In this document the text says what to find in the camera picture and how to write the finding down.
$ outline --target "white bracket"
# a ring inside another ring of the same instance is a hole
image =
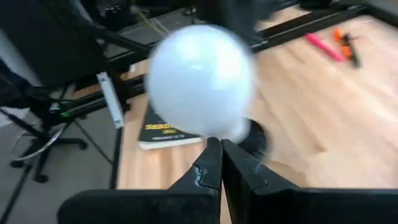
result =
[[[113,84],[106,72],[97,74],[97,79],[104,93],[106,104],[113,119],[113,123],[117,129],[124,127],[123,111],[118,100],[118,96],[114,90]]]

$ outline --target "pink marker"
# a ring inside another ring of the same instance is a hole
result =
[[[344,57],[341,54],[339,54],[338,52],[334,51],[331,47],[324,44],[315,34],[307,34],[305,37],[312,45],[322,49],[331,58],[335,59],[338,62],[344,61]]]

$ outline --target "desk surface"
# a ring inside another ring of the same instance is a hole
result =
[[[285,9],[266,26],[305,13]],[[330,60],[303,38],[260,52],[248,116],[271,135],[266,165],[299,186],[398,188],[398,31],[369,16],[339,27],[356,37],[361,68]],[[332,28],[318,35],[338,49]],[[136,73],[144,72],[146,63]],[[204,143],[143,151],[136,139],[148,99],[131,100],[118,188],[166,189],[188,170]],[[222,206],[222,222],[229,223],[225,201]]]

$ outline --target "balloon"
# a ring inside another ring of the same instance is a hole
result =
[[[171,33],[154,49],[145,85],[165,122],[205,138],[238,141],[249,128],[244,115],[254,75],[243,41],[226,29],[196,25]]]

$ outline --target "book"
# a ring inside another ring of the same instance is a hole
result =
[[[202,139],[199,135],[185,133],[167,124],[148,103],[138,141],[142,149],[157,149],[192,144]]]

